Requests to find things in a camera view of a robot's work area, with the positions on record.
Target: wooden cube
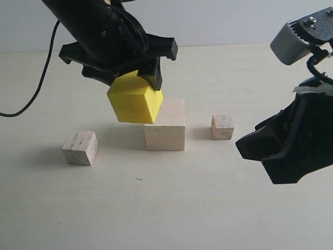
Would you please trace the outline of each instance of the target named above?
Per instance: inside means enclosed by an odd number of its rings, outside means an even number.
[[[119,122],[154,123],[163,101],[162,91],[133,71],[115,79],[107,96]]]
[[[69,164],[90,166],[98,148],[94,132],[72,130],[62,147],[62,152]]]
[[[148,151],[185,150],[185,100],[165,98],[154,124],[145,125]]]
[[[231,115],[214,115],[212,117],[212,133],[214,140],[231,140],[234,133]]]

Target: yellow block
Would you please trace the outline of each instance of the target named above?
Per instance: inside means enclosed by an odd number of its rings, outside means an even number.
[[[116,78],[107,96],[120,122],[153,124],[163,102],[162,91],[155,91],[137,71]]]

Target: background wall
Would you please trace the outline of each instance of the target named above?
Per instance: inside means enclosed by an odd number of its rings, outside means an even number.
[[[329,0],[136,0],[125,3],[147,33],[180,46],[269,43],[284,23],[333,5]],[[0,53],[46,51],[56,22],[41,0],[0,0]],[[61,26],[55,50],[73,42]]]

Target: white table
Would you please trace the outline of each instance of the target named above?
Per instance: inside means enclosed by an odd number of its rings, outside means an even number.
[[[45,58],[0,55],[1,112],[29,100]],[[293,101],[310,77],[305,60],[284,66],[268,45],[187,47],[164,59],[165,97],[186,99],[185,152],[146,152],[142,126],[117,122],[108,87],[81,69],[55,53],[36,102],[0,119],[1,250],[331,248],[333,168],[273,185],[235,146]],[[232,141],[211,140],[211,116],[226,113]],[[71,129],[96,132],[93,166],[66,163]]]

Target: screw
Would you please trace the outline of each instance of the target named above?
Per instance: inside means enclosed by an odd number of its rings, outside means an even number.
[[[328,12],[327,15],[329,15],[330,17],[333,17],[333,8],[331,8]]]
[[[314,17],[310,17],[308,20],[305,21],[305,24],[309,27],[313,26],[316,23],[316,19]]]

